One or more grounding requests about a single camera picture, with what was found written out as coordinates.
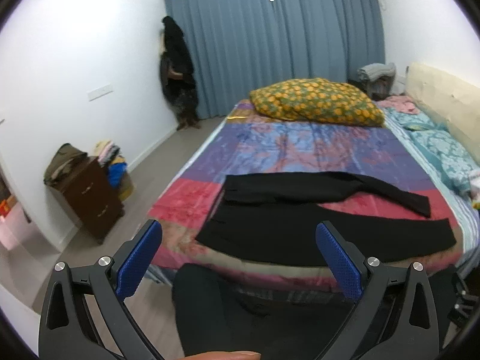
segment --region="light switch panel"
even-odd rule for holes
[[[113,92],[112,84],[102,86],[101,88],[95,89],[94,91],[88,92],[88,101],[98,99],[99,97],[105,96],[108,93]]]

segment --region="gray towel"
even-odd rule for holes
[[[368,64],[357,71],[360,81],[370,81],[371,83],[383,76],[393,77],[396,72],[397,68],[394,63]]]

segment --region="silver bolt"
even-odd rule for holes
[[[379,266],[380,260],[376,257],[369,257],[367,260],[369,266]]]
[[[413,269],[415,269],[416,271],[423,271],[423,265],[420,264],[419,262],[414,262]]]
[[[112,259],[109,256],[102,257],[98,260],[100,266],[107,266],[111,263]]]
[[[57,262],[57,264],[55,265],[55,270],[57,272],[63,271],[63,268],[65,268],[65,263],[64,262]]]

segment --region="curtain fold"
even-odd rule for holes
[[[185,33],[201,118],[290,78],[345,82],[385,62],[378,0],[165,0]]]

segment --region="headboard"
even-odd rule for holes
[[[414,62],[407,74],[406,92],[435,122],[445,123],[480,164],[480,88]]]

